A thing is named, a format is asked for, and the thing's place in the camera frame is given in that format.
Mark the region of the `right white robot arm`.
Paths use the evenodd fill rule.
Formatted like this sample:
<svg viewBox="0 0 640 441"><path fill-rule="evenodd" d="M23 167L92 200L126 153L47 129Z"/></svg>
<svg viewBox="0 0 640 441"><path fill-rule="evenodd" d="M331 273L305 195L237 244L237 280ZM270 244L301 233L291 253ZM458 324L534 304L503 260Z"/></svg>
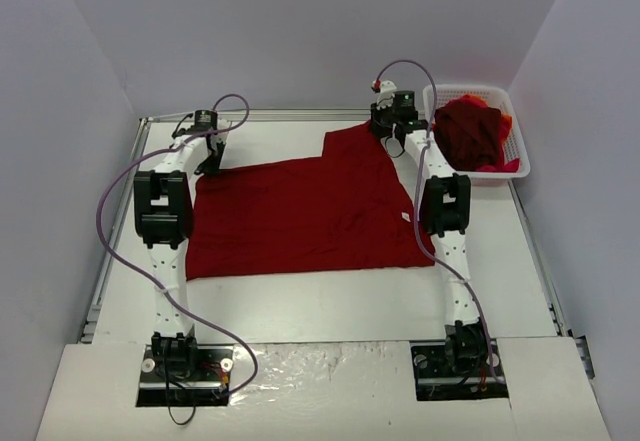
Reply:
<svg viewBox="0 0 640 441"><path fill-rule="evenodd" d="M470 288L466 230L470 221L471 181L446 160L430 123L419 117L415 93L400 91L390 81L376 81L371 104L371 130L387 142L396 141L416 164L414 231L430 237L428 255L440 266L444 282L446 367L465 374L487 355L487 340L478 303Z"/></svg>

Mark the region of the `red t shirt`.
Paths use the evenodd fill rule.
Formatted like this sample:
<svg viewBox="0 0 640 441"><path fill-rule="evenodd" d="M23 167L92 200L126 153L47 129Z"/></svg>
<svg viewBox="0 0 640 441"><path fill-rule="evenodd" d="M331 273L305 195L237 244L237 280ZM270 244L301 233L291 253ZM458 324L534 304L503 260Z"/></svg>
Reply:
<svg viewBox="0 0 640 441"><path fill-rule="evenodd" d="M413 202L363 123L320 156L226 169L196 184L186 277L430 267Z"/></svg>

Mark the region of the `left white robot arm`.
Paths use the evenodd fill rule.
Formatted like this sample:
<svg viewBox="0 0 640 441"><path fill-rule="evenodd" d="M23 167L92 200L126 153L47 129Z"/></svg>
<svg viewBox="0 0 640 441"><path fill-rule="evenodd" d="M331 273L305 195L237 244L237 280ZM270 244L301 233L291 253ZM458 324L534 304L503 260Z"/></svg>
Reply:
<svg viewBox="0 0 640 441"><path fill-rule="evenodd" d="M195 376L201 354L187 307L186 248L195 221L190 181L218 171L231 124L214 110L197 110L193 124L172 134L171 152L134 177L134 224L161 285L154 289L155 326L151 352L179 379Z"/></svg>

